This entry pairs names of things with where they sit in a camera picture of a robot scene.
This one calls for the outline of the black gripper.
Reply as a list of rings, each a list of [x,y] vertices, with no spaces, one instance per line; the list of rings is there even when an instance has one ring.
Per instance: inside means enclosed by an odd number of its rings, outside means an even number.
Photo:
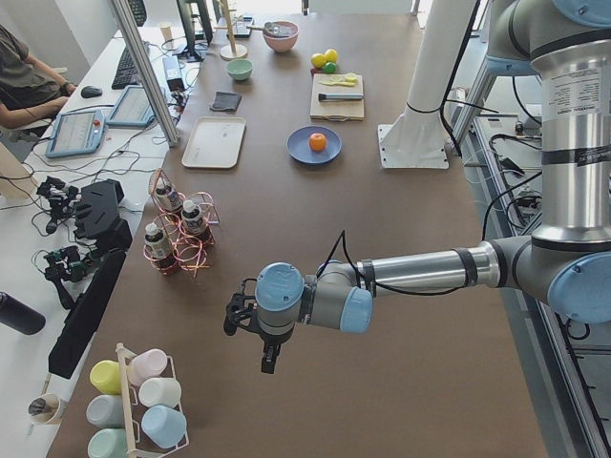
[[[261,372],[274,374],[282,342],[279,336],[268,334],[259,325],[255,296],[248,295],[245,292],[249,281],[256,282],[257,280],[244,279],[226,306],[223,331],[227,336],[233,336],[240,328],[246,332],[258,335],[263,340]]]

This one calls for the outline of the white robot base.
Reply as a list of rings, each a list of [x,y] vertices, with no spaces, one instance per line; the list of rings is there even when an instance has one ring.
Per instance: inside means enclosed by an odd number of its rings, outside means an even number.
[[[441,115],[463,42],[479,8],[477,1],[434,1],[405,110],[392,124],[378,126],[378,149],[385,169],[447,169]]]

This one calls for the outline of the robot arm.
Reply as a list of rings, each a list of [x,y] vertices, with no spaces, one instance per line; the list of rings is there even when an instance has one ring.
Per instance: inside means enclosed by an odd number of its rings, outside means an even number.
[[[529,236],[473,248],[359,262],[327,260],[315,275],[276,262],[236,292],[224,332],[263,340],[274,370],[296,323],[362,333],[374,298],[510,287],[581,323],[610,318],[610,5],[496,1],[490,59],[524,62],[542,79],[542,221]]]

